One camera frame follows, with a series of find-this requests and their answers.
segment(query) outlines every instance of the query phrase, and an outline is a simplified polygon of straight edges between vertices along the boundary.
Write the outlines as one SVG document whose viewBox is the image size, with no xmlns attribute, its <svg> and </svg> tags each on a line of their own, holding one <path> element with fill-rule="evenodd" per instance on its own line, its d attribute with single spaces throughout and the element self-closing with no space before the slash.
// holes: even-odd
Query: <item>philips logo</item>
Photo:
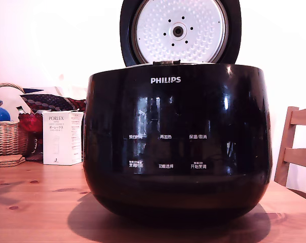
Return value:
<svg viewBox="0 0 306 243">
<path fill-rule="evenodd" d="M 181 77 L 152 77 L 151 84 L 171 84 L 181 82 Z"/>
</svg>

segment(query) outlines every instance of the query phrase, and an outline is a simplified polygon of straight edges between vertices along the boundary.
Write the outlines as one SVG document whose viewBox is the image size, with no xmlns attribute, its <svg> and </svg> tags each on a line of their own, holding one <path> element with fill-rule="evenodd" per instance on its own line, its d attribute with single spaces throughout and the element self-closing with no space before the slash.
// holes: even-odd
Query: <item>wooden table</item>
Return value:
<svg viewBox="0 0 306 243">
<path fill-rule="evenodd" d="M 0 242 L 92 241 L 306 243 L 306 199 L 271 182 L 255 209 L 227 225 L 148 228 L 103 208 L 90 193 L 81 164 L 0 168 Z"/>
</svg>

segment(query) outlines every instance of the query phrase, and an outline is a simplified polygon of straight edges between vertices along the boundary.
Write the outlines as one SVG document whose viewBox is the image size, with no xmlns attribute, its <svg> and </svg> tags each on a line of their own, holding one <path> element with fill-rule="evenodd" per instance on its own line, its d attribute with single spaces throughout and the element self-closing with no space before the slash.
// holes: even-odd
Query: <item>red object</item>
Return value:
<svg viewBox="0 0 306 243">
<path fill-rule="evenodd" d="M 31 133 L 43 132 L 43 116 L 40 114 L 19 114 L 19 126 Z"/>
<path fill-rule="evenodd" d="M 19 126 L 37 139 L 36 150 L 26 161 L 43 160 L 43 116 L 40 114 L 19 114 Z"/>
</svg>

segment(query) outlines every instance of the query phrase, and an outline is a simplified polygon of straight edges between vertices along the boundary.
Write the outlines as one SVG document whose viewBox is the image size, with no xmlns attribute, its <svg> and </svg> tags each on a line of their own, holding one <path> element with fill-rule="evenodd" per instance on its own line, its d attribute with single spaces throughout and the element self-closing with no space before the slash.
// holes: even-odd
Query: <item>black rice cooker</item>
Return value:
<svg viewBox="0 0 306 243">
<path fill-rule="evenodd" d="M 84 171 L 96 199 L 143 222 L 226 222 L 269 184 L 262 70 L 235 65 L 233 0 L 125 0 L 124 69 L 90 77 Z"/>
</svg>

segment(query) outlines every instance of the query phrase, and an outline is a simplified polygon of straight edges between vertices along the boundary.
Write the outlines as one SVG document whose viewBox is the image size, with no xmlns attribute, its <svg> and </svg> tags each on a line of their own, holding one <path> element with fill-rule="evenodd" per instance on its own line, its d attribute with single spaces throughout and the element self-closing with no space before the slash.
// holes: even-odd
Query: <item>basket handle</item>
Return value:
<svg viewBox="0 0 306 243">
<path fill-rule="evenodd" d="M 14 84 L 11 84 L 11 83 L 1 83 L 0 84 L 0 88 L 2 87 L 12 87 L 12 88 L 16 88 L 18 90 L 20 90 L 22 93 L 25 93 L 25 91 L 23 90 L 22 87 L 20 87 L 19 85 L 14 85 Z"/>
</svg>

